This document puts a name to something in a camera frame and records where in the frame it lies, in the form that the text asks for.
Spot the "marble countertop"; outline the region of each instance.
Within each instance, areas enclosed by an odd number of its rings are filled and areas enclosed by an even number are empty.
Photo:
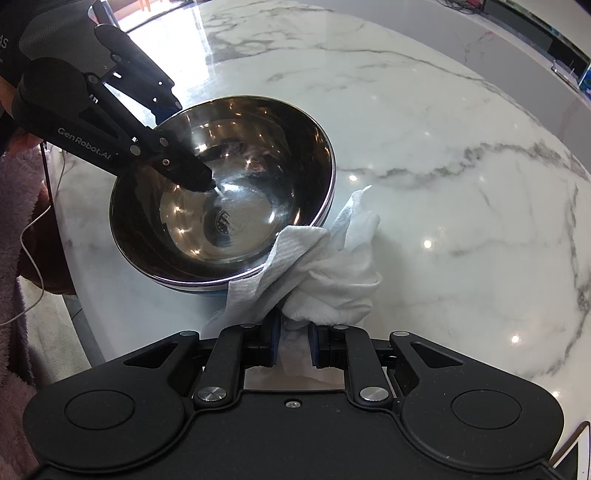
[[[365,322],[372,336],[410,330],[542,385],[566,436],[589,418],[591,183],[525,109],[408,37],[292,2],[215,0],[132,38],[184,106],[265,95],[314,117],[338,169],[328,223],[373,185],[384,282]],[[224,299],[168,290],[128,265],[108,223],[114,177],[64,157],[57,218],[105,358],[199,330]]]

